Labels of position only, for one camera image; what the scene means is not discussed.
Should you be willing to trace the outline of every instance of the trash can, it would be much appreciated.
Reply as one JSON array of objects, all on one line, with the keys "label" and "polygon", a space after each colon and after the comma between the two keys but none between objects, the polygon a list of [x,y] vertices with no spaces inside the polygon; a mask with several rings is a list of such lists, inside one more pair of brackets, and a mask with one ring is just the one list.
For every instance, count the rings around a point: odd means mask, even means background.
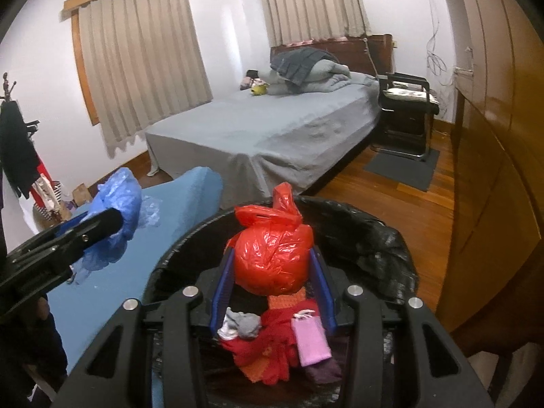
[{"label": "trash can", "polygon": [[[316,197],[299,196],[295,202],[304,223],[312,226],[314,241],[328,267],[344,271],[350,283],[370,289],[383,302],[401,304],[415,295],[418,276],[400,233],[376,217],[348,204]],[[271,200],[259,205],[270,207]],[[144,304],[162,301],[185,286],[194,285],[199,275],[219,265],[227,241],[241,231],[234,209],[213,216],[184,235],[165,253],[151,274],[143,295]],[[253,302],[249,308],[266,309],[259,296],[242,296]],[[199,339],[202,374],[208,405],[211,407],[305,407],[318,408],[334,404],[341,382],[317,385],[302,369],[292,369],[288,382],[274,386],[252,384],[235,366],[232,354],[214,340]],[[349,336],[329,339],[342,371],[348,361]],[[154,338],[153,368],[161,374],[160,334]],[[384,330],[384,406],[393,393],[393,335]]]}]

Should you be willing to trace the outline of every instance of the black chair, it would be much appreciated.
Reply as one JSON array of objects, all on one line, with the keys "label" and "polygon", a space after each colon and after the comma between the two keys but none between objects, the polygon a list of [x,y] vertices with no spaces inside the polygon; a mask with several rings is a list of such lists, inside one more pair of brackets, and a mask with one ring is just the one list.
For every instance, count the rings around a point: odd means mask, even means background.
[{"label": "black chair", "polygon": [[371,148],[425,161],[430,152],[433,119],[440,112],[429,93],[429,82],[403,73],[387,73],[378,79],[381,117]]}]

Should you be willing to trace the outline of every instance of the wooden headboard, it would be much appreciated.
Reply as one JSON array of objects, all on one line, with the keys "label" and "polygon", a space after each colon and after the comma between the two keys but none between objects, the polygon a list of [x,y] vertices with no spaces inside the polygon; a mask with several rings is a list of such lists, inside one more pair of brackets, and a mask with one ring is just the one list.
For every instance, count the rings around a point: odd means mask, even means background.
[{"label": "wooden headboard", "polygon": [[[368,57],[362,37],[312,40],[296,45],[276,46],[270,49],[270,57],[279,52],[304,46],[311,46],[316,49],[330,52],[338,58],[338,61],[341,62],[341,64],[345,64],[353,72],[374,75],[374,68]],[[372,60],[374,61],[379,74],[393,72],[393,37],[391,34],[372,35],[368,37],[368,48],[371,51]]]}]

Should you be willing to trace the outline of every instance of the curtain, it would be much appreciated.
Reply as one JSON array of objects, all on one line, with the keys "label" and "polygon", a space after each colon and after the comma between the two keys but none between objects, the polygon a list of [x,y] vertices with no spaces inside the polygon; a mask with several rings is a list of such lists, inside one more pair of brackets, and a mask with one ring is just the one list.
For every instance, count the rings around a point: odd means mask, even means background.
[{"label": "curtain", "polygon": [[362,0],[262,0],[271,46],[370,35]]},{"label": "curtain", "polygon": [[106,144],[211,100],[189,0],[94,0],[79,11]]}]

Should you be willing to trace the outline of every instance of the pink pouch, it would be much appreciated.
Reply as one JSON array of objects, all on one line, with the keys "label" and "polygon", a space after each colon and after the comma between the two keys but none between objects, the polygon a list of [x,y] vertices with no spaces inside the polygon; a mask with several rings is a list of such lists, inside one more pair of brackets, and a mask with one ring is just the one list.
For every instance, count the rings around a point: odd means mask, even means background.
[{"label": "pink pouch", "polygon": [[314,365],[333,357],[331,349],[328,347],[321,318],[295,318],[291,320],[291,326],[296,337],[301,367]]}]

